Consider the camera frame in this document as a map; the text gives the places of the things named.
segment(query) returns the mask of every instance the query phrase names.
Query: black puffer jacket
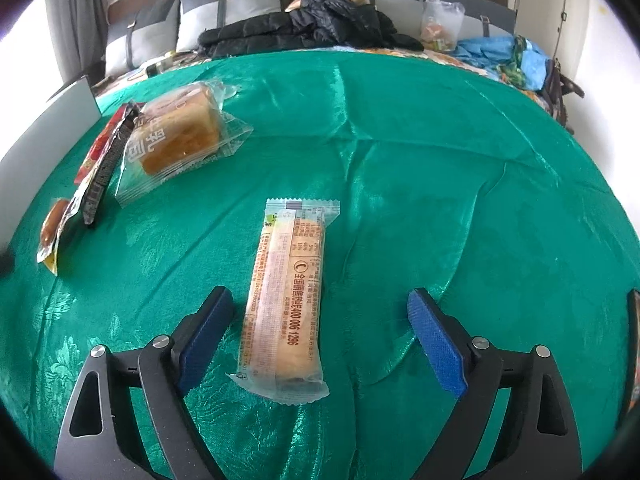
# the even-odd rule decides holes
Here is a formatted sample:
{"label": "black puffer jacket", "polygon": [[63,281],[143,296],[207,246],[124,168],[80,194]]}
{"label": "black puffer jacket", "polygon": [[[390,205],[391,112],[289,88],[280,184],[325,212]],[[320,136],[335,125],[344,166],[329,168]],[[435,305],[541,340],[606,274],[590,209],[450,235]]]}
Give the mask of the black puffer jacket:
{"label": "black puffer jacket", "polygon": [[356,6],[351,0],[302,0],[301,7],[291,12],[272,12],[206,30],[198,44],[200,52],[212,58],[334,45],[422,50],[419,41],[398,34],[393,22],[373,5]]}

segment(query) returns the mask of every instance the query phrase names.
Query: green satin fabric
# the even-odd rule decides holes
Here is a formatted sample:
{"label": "green satin fabric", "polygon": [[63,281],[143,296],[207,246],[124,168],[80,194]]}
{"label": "green satin fabric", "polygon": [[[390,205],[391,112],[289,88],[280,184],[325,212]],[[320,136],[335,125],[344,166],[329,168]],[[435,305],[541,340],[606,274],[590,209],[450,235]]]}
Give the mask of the green satin fabric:
{"label": "green satin fabric", "polygon": [[[185,173],[127,208],[104,200],[78,229],[60,276],[35,263],[52,200],[121,102],[219,77],[242,90],[225,109],[255,131],[232,157]],[[406,316],[424,286],[497,347],[551,348],[585,464],[612,435],[625,381],[625,295],[640,246],[590,158],[536,104],[449,66],[363,53],[286,52],[156,76],[99,100],[104,117],[46,181],[0,281],[2,399],[53,459],[89,348],[144,346],[215,285],[237,303],[201,387],[186,403],[229,479],[407,479],[454,399],[441,391]],[[330,395],[306,406],[241,390],[242,312],[270,197],[338,199],[326,232],[320,351]],[[152,463],[167,474],[140,392]],[[505,397],[498,399],[504,409]],[[470,472],[486,464],[492,416]]]}

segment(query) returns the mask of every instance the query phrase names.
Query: packaged bread stick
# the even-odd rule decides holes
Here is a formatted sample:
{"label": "packaged bread stick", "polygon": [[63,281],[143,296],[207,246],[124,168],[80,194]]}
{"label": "packaged bread stick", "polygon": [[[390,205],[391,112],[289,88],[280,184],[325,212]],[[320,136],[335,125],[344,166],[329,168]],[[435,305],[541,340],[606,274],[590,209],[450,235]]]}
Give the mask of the packaged bread stick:
{"label": "packaged bread stick", "polygon": [[269,199],[244,314],[238,373],[245,390],[282,404],[329,394],[318,352],[324,229],[337,200]]}

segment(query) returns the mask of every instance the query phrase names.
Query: gray curtain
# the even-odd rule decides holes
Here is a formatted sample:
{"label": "gray curtain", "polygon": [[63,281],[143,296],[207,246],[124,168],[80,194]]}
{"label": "gray curtain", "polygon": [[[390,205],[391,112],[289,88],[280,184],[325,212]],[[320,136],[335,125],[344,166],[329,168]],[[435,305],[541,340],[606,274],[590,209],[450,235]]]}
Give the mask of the gray curtain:
{"label": "gray curtain", "polygon": [[106,0],[45,0],[53,50],[65,85],[88,75],[104,76],[107,45]]}

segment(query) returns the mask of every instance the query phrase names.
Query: transparent plastic packaging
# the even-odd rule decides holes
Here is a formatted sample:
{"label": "transparent plastic packaging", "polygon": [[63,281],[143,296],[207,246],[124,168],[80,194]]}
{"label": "transparent plastic packaging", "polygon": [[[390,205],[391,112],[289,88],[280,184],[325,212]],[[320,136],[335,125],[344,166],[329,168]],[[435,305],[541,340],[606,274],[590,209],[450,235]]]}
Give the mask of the transparent plastic packaging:
{"label": "transparent plastic packaging", "polygon": [[465,7],[460,3],[427,0],[420,28],[424,47],[437,52],[454,50],[464,18]]}
{"label": "transparent plastic packaging", "polygon": [[324,229],[340,214],[337,200],[269,199],[264,211],[238,372],[251,393],[281,404],[329,395],[318,351]]}
{"label": "transparent plastic packaging", "polygon": [[190,83],[142,107],[127,141],[116,199],[133,202],[175,175],[233,155],[253,131],[222,111],[238,87],[218,80]]}

